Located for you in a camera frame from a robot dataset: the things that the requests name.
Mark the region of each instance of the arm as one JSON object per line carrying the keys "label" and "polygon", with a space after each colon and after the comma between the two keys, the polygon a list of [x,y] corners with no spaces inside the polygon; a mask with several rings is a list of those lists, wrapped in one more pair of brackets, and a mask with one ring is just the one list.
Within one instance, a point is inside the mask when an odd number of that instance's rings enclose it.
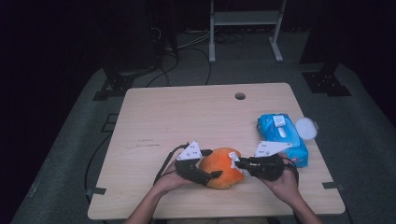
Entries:
{"label": "arm", "polygon": [[297,217],[304,223],[322,223],[312,211],[298,190],[297,181],[293,171],[285,169],[283,175],[276,181],[260,179],[282,202],[288,204]]}
{"label": "arm", "polygon": [[175,170],[175,162],[172,162],[164,171],[164,175],[154,184],[132,214],[125,220],[124,224],[149,223],[163,195],[183,185],[193,183],[178,175]]}

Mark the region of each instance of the shelf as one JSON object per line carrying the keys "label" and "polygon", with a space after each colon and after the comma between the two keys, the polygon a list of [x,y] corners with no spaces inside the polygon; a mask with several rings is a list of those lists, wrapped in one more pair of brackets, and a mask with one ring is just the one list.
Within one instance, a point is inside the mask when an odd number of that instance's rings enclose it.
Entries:
{"label": "shelf", "polygon": [[215,12],[214,25],[276,24],[279,11]]}

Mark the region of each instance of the dark background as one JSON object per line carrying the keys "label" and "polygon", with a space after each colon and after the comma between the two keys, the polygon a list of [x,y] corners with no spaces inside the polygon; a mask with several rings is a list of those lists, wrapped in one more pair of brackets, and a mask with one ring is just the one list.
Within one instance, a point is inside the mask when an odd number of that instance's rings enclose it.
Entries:
{"label": "dark background", "polygon": [[[390,2],[289,0],[282,30],[311,28],[301,63],[345,64],[395,124],[396,18]],[[91,75],[104,64],[158,63],[161,51],[150,28],[163,28],[163,6],[139,0],[0,4],[3,223],[18,209]],[[218,10],[278,4],[216,0]],[[175,16],[178,32],[208,29],[209,1],[175,0]]]}

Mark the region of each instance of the blue package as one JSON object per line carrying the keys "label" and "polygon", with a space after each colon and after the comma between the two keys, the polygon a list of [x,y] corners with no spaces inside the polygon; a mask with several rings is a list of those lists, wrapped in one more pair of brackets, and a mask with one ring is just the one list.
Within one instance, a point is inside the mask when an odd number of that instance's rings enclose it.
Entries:
{"label": "blue package", "polygon": [[262,115],[258,119],[257,128],[266,141],[291,143],[291,147],[284,152],[297,167],[308,165],[308,150],[304,140],[299,136],[287,114]]}

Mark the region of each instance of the table hole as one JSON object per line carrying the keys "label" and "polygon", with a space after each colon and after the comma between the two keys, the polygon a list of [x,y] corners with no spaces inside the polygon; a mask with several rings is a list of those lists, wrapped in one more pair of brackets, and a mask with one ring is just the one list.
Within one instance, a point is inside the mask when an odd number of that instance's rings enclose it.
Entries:
{"label": "table hole", "polygon": [[247,97],[246,97],[246,95],[245,95],[244,93],[242,93],[242,92],[237,92],[237,93],[235,94],[235,98],[236,98],[237,100],[245,100],[245,98],[247,98]]}

